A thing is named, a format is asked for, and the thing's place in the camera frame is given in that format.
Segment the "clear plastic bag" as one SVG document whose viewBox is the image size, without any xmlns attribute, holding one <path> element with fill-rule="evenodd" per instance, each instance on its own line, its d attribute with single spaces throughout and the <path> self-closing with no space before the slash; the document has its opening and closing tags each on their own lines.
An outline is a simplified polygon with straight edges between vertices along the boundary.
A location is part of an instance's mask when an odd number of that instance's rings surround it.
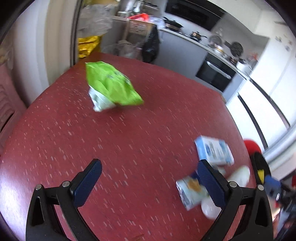
<svg viewBox="0 0 296 241">
<path fill-rule="evenodd" d="M 78 37 L 102 36 L 112 28 L 112 4 L 93 4 L 84 7 L 78 20 Z"/>
</svg>

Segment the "white refrigerator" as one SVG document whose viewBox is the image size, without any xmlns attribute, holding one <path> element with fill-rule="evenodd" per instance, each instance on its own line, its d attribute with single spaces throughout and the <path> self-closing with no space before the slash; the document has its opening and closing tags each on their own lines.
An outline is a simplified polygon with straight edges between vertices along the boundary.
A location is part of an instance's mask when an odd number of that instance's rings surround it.
<svg viewBox="0 0 296 241">
<path fill-rule="evenodd" d="M 243 139 L 273 152 L 295 130 L 295 40 L 269 40 L 250 78 L 227 103 Z"/>
</svg>

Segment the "green snack bag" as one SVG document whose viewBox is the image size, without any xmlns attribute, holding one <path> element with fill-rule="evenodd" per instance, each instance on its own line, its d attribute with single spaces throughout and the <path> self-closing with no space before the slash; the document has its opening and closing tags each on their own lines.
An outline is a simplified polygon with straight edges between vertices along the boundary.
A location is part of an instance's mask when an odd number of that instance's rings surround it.
<svg viewBox="0 0 296 241">
<path fill-rule="evenodd" d="M 103 61 L 87 62 L 86 80 L 88 94 L 95 112 L 120 106 L 135 106 L 144 103 L 130 79 L 112 65 Z"/>
</svg>

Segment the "black range hood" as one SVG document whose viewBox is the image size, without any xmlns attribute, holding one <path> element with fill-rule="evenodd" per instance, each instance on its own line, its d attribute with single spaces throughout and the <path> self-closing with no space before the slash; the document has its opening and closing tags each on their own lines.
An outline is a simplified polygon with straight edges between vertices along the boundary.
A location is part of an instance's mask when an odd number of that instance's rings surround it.
<svg viewBox="0 0 296 241">
<path fill-rule="evenodd" d="M 178 16 L 210 31 L 224 17 L 226 11 L 206 0 L 171 0 L 166 3 L 166 13 Z"/>
</svg>

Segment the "black wok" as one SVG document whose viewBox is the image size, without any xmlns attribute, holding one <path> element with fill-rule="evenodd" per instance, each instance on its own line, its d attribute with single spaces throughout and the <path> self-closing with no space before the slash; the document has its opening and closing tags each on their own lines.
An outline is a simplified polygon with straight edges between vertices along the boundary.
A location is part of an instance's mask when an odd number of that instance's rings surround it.
<svg viewBox="0 0 296 241">
<path fill-rule="evenodd" d="M 167 17 L 163 17 L 163 20 L 165 22 L 165 26 L 171 29 L 181 29 L 183 26 L 179 23 L 177 23 L 174 20 L 169 20 Z"/>
</svg>

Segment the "yellow foil bag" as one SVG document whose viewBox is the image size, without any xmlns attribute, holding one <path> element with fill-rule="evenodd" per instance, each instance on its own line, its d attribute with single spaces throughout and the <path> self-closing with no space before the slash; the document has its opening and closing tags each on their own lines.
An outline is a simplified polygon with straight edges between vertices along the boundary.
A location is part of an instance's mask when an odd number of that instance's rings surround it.
<svg viewBox="0 0 296 241">
<path fill-rule="evenodd" d="M 83 59 L 89 56 L 93 51 L 101 51 L 101 36 L 89 36 L 78 38 L 78 58 Z"/>
</svg>

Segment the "red stool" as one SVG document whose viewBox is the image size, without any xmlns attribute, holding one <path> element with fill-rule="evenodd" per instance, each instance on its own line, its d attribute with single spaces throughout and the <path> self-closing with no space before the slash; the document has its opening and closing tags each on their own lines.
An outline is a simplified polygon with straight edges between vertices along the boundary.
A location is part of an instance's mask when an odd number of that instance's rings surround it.
<svg viewBox="0 0 296 241">
<path fill-rule="evenodd" d="M 244 139 L 243 141 L 249 156 L 253 155 L 254 153 L 262 153 L 259 145 L 255 141 L 249 139 Z"/>
</svg>

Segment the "small cooking pot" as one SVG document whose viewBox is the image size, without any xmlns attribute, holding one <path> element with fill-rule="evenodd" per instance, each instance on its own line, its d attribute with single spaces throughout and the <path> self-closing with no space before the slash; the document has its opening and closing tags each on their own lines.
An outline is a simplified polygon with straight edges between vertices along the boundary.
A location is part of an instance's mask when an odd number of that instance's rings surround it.
<svg viewBox="0 0 296 241">
<path fill-rule="evenodd" d="M 195 38 L 195 39 L 199 39 L 201 40 L 202 38 L 207 38 L 207 36 L 204 36 L 204 35 L 201 35 L 199 32 L 195 32 L 195 31 L 192 31 L 191 34 L 190 34 L 190 37 L 191 38 Z"/>
</svg>

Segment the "black trash bin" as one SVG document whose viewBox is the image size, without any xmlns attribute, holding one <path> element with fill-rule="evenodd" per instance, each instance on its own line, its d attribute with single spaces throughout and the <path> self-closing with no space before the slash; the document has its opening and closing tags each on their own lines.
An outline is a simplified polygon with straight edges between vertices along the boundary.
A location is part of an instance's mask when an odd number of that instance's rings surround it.
<svg viewBox="0 0 296 241">
<path fill-rule="evenodd" d="M 250 156 L 254 176 L 257 185 L 264 185 L 266 176 L 271 176 L 269 165 L 260 152 L 255 152 Z"/>
</svg>

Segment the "black plastic bag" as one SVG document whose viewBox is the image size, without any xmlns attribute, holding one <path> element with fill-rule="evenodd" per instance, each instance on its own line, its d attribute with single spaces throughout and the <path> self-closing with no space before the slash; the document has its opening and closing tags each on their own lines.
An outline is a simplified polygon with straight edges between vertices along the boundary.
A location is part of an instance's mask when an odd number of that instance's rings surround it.
<svg viewBox="0 0 296 241">
<path fill-rule="evenodd" d="M 142 47 L 142 60 L 145 63 L 153 63 L 159 54 L 159 32 L 157 25 L 153 25 L 147 40 Z"/>
</svg>

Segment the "black built-in oven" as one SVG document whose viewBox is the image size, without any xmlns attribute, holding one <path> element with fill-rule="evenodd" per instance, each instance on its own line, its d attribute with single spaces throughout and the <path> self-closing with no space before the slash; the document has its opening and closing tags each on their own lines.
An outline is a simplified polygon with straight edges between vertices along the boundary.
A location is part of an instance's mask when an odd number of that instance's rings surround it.
<svg viewBox="0 0 296 241">
<path fill-rule="evenodd" d="M 235 76 L 235 71 L 221 60 L 207 54 L 196 77 L 224 92 Z"/>
</svg>

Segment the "blue white milk carton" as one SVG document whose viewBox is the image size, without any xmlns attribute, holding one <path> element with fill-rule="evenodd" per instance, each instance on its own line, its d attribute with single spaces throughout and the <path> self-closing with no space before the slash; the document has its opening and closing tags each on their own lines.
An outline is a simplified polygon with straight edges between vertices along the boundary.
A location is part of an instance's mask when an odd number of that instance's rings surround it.
<svg viewBox="0 0 296 241">
<path fill-rule="evenodd" d="M 224 140 L 199 136 L 194 142 L 200 161 L 207 160 L 209 164 L 216 166 L 232 166 L 234 164 L 229 145 Z"/>
</svg>

